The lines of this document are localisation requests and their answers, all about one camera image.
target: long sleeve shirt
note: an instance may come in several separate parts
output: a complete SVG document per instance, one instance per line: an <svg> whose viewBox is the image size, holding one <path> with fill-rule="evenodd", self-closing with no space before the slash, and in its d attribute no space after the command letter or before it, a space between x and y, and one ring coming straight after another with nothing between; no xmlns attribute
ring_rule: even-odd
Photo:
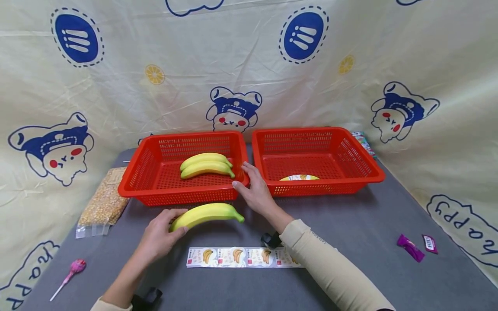
<svg viewBox="0 0 498 311"><path fill-rule="evenodd" d="M300 219L287 225L280 239L289 254L308 270L341 310L394 311L363 272ZM131 306L121 309L99 299L91 311L131 311Z"/></svg>

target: blue oval logo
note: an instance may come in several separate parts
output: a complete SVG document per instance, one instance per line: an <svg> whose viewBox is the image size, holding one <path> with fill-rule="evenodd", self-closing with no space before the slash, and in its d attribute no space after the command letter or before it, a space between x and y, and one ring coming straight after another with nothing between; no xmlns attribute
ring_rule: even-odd
<svg viewBox="0 0 498 311"><path fill-rule="evenodd" d="M88 63L96 59L99 42L92 26L79 16L59 15L55 20L59 43L73 61Z"/></svg>
<svg viewBox="0 0 498 311"><path fill-rule="evenodd" d="M52 13L50 23L62 57L74 67L93 66L104 59L100 30L88 15L63 7Z"/></svg>
<svg viewBox="0 0 498 311"><path fill-rule="evenodd" d="M325 39L328 21L327 14L319 6L310 5L296 10L281 32L278 47L283 58L296 64L313 59Z"/></svg>

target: purple candy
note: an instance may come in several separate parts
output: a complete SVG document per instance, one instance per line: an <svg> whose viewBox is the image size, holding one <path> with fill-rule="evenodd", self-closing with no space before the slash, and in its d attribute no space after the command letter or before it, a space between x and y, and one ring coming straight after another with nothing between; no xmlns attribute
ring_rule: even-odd
<svg viewBox="0 0 498 311"><path fill-rule="evenodd" d="M437 254L438 252L436 247L436 241L434 241L434 238L430 235L425 235L425 234L423 234L422 237L424 238L425 250Z"/></svg>
<svg viewBox="0 0 498 311"><path fill-rule="evenodd" d="M424 259L425 254L422 253L415 246L415 244L413 244L412 241L408 240L408 238L403 234L399 236L397 245L404 248L408 252L408 254L410 254L417 262L421 262L422 259Z"/></svg>

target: gray table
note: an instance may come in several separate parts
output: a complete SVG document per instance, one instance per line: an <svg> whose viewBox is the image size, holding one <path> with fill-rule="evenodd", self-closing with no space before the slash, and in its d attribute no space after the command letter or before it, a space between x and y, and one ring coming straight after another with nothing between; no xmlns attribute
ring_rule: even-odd
<svg viewBox="0 0 498 311"><path fill-rule="evenodd" d="M123 161L133 152L119 155L114 167L124 166ZM382 168L387 175L383 183L365 187L353 196L281 198L277 202L337 247L400 311L496 310L497 289ZM305 269L185 267L188 247L260 246L261 235L272 232L243 200L237 200L235 207L246 217L245 223L221 221L193 228L166 258L149 268L139 292L150 286L160 288L164 295L159 310L335 310ZM22 309L88 311L161 210L130 200L107 236L75 240L72 229ZM433 236L439 255L426 253L421 263L415 262L396 246L401 233L421 248L421 234ZM49 303L67 275L67 267L77 258L87 261L87 269Z"/></svg>

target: banana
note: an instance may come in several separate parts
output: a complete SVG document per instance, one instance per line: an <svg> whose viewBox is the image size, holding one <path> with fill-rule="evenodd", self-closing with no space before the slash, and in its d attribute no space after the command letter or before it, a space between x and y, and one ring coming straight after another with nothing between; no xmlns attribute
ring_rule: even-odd
<svg viewBox="0 0 498 311"><path fill-rule="evenodd" d="M223 154L219 153L213 153L213 152L208 152L208 153L201 153L198 155L195 155L193 157L188 158L187 160L183 161L182 165L180 166L180 171L183 171L186 169L188 166L198 163L198 162L203 162L203 161L218 161L218 162L223 162L226 163L230 168L233 167L233 165L227 160L227 158Z"/></svg>
<svg viewBox="0 0 498 311"><path fill-rule="evenodd" d="M206 249L204 251L204 253L202 253L202 257L203 257L202 261L204 261L207 264L209 262L209 256L211 256L212 253L213 253L212 250Z"/></svg>
<svg viewBox="0 0 498 311"><path fill-rule="evenodd" d="M195 207L179 216L169 227L173 232L180 227L192 228L200 223L211 220L237 219L244 222L244 217L237 213L235 208L226 203L210 203Z"/></svg>
<svg viewBox="0 0 498 311"><path fill-rule="evenodd" d="M232 255L234 256L234 260L236 263L240 262L241 254L242 254L242 250L239 248L233 251Z"/></svg>
<svg viewBox="0 0 498 311"><path fill-rule="evenodd" d="M263 250L263 252L261 253L261 255L263 256L263 261L269 265L270 264L270 260L269 260L269 257L270 257L270 254L271 254L271 251L270 250Z"/></svg>
<svg viewBox="0 0 498 311"><path fill-rule="evenodd" d="M235 174L230 169L230 166L219 161L202 161L189 165L183 170L180 177L181 179L188 179L204 173L230 175L230 177L235 178Z"/></svg>

